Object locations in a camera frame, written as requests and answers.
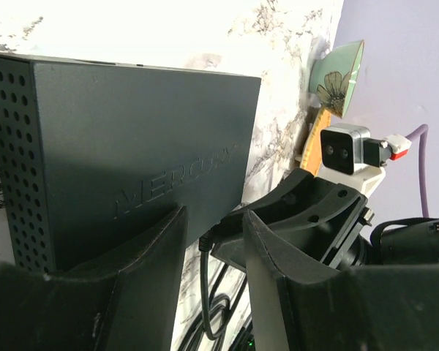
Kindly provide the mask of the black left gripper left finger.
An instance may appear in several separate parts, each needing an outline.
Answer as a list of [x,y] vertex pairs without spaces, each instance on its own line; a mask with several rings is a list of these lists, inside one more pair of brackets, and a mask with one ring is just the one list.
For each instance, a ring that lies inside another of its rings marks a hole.
[[0,350],[169,350],[186,208],[65,273],[0,262]]

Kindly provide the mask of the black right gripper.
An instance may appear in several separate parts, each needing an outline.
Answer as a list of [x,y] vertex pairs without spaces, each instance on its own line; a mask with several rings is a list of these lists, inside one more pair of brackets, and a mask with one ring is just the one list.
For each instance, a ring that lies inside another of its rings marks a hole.
[[[321,178],[314,178],[307,194],[302,211],[278,222],[266,224],[252,212],[279,238],[330,268],[439,264],[439,218],[383,222],[366,241],[360,232],[371,225],[373,212],[363,194]],[[244,269],[243,232],[242,221],[240,227],[214,226],[211,255]]]

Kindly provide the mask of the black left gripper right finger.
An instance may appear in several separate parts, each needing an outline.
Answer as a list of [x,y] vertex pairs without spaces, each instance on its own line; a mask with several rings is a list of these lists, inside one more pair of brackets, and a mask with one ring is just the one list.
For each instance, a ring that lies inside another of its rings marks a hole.
[[439,264],[338,271],[242,224],[257,350],[439,350]]

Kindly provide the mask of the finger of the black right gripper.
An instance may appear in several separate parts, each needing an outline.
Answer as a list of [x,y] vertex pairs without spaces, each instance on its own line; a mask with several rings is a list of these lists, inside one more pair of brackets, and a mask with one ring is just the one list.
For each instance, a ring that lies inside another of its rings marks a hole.
[[246,211],[254,211],[266,224],[287,219],[302,211],[304,198],[308,195],[308,188],[313,181],[314,176],[311,173],[300,168],[295,169],[267,195],[228,214],[219,226],[240,227]]

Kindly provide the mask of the black network switch box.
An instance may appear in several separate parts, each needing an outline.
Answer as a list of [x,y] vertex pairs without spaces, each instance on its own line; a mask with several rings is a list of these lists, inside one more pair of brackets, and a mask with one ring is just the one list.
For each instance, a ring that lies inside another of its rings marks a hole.
[[188,210],[241,202],[260,78],[0,53],[0,179],[16,264],[67,271]]

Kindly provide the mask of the green floral bowl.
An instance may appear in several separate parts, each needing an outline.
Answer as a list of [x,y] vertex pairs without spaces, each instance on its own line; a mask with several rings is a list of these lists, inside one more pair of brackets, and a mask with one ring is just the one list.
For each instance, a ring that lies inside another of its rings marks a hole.
[[334,116],[344,118],[348,111],[361,68],[365,41],[334,48],[312,65],[309,92]]

